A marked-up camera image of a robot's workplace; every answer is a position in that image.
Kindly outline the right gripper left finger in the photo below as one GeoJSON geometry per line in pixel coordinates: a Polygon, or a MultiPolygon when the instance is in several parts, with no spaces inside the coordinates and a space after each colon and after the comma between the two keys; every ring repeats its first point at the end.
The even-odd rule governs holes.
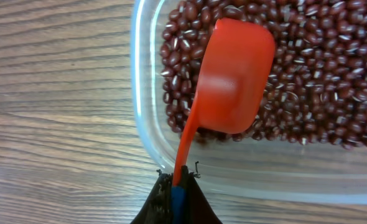
{"type": "Polygon", "coordinates": [[[171,224],[172,174],[157,170],[159,176],[144,205],[131,224],[171,224]]]}

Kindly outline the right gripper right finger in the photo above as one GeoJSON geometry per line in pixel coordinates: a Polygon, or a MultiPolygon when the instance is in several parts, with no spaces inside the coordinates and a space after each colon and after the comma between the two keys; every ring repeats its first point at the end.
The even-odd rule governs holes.
{"type": "Polygon", "coordinates": [[[187,166],[181,167],[180,186],[185,191],[183,224],[222,224],[195,180],[195,174],[187,166]]]}

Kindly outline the clear plastic container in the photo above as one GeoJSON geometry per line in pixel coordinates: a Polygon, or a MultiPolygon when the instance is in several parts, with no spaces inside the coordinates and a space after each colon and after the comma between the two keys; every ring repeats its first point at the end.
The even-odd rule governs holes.
{"type": "MultiPolygon", "coordinates": [[[[174,169],[179,135],[167,124],[159,48],[177,1],[138,0],[131,27],[134,115],[146,151],[164,172],[174,169]]],[[[192,143],[187,159],[203,191],[268,200],[367,205],[367,147],[284,141],[192,143]]]]}

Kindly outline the orange measuring scoop blue handle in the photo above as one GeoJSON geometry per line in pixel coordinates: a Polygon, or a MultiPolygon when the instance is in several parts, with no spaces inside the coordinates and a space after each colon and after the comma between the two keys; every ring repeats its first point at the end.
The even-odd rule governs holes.
{"type": "Polygon", "coordinates": [[[230,18],[217,20],[175,159],[171,193],[174,223],[182,223],[184,218],[186,193],[179,183],[197,129],[226,134],[247,130],[257,115],[274,52],[274,38],[264,27],[230,18]]]}

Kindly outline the red beans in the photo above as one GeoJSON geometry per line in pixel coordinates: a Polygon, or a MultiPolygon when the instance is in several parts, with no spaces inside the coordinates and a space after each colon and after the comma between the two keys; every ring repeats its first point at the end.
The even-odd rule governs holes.
{"type": "Polygon", "coordinates": [[[163,101],[183,131],[218,19],[267,28],[273,65],[253,124],[242,133],[200,128],[196,141],[279,139],[367,147],[367,0],[193,0],[169,12],[160,47],[163,101]]]}

